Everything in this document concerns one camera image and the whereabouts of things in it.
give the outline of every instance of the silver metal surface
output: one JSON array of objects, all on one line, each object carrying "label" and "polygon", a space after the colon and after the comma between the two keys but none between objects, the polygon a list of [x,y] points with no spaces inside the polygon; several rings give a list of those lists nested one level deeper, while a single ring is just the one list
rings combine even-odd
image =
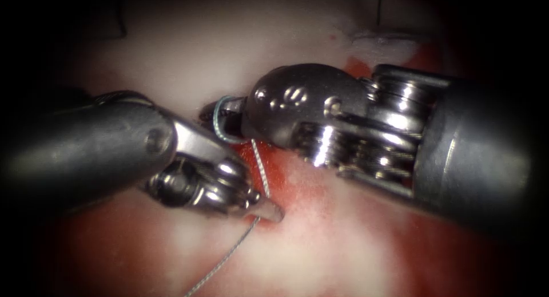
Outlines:
[{"label": "silver metal surface", "polygon": [[159,110],[174,122],[176,159],[147,180],[145,192],[169,207],[212,216],[283,219],[282,208],[253,189],[247,164],[229,145],[198,124]]},{"label": "silver metal surface", "polygon": [[430,90],[386,75],[357,80],[327,65],[285,66],[263,76],[243,100],[241,130],[316,167],[335,167],[342,177],[379,180],[411,195],[415,154],[435,100]]}]

